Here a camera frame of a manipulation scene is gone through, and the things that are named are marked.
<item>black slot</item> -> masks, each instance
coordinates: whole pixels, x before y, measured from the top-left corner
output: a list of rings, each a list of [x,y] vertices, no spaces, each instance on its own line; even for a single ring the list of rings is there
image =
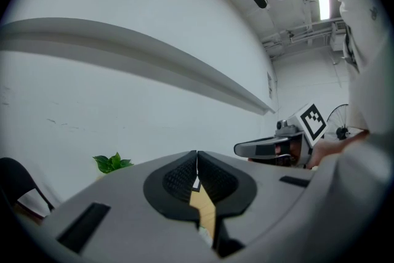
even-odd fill
[[[92,203],[60,237],[63,246],[80,253],[111,208],[104,204]]]
[[[296,185],[298,187],[307,187],[310,182],[309,180],[304,180],[304,179],[299,179],[297,177],[289,177],[289,176],[281,177],[279,181]]]

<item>ceiling light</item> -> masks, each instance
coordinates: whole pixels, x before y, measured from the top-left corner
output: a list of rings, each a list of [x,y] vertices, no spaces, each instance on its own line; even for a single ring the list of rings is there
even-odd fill
[[[320,20],[330,19],[330,0],[319,0]]]

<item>human hand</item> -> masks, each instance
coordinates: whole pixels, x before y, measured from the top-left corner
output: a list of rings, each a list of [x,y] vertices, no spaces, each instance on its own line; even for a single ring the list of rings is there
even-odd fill
[[[362,141],[367,138],[368,135],[369,131],[363,131],[354,137],[341,140],[340,142],[330,142],[328,140],[320,139],[313,147],[312,157],[307,164],[307,168],[311,169],[314,166],[318,166],[324,157],[340,153],[351,143]]]
[[[320,139],[313,147],[312,157],[307,164],[307,168],[311,169],[318,166],[324,157],[340,153],[341,151],[342,146],[340,142],[330,142],[328,140]]]

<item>green plant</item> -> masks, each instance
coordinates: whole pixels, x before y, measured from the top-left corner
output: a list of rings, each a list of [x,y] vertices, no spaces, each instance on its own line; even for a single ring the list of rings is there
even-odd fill
[[[96,156],[93,157],[93,159],[96,160],[98,169],[105,174],[134,165],[130,163],[130,160],[121,160],[119,153],[116,153],[115,156],[112,156],[110,159],[106,156]]]

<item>plant leaf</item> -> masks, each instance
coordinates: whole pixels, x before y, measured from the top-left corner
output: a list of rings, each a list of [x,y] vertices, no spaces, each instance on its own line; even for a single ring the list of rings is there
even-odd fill
[[[106,156],[96,156],[93,157],[94,160],[96,160],[97,162],[103,162],[103,163],[107,163],[108,158]]]
[[[97,166],[98,166],[98,169],[99,169],[101,172],[105,173],[105,174],[111,172],[111,170],[109,169],[109,167],[108,167],[108,165],[107,165],[106,163],[103,163],[103,162],[99,162],[99,161],[98,161],[98,162],[97,162]]]
[[[130,165],[130,160],[121,160],[121,168],[127,167],[128,165]]]
[[[115,156],[112,156],[110,159],[112,160],[112,166],[115,170],[121,168],[121,157],[119,153],[116,153]]]

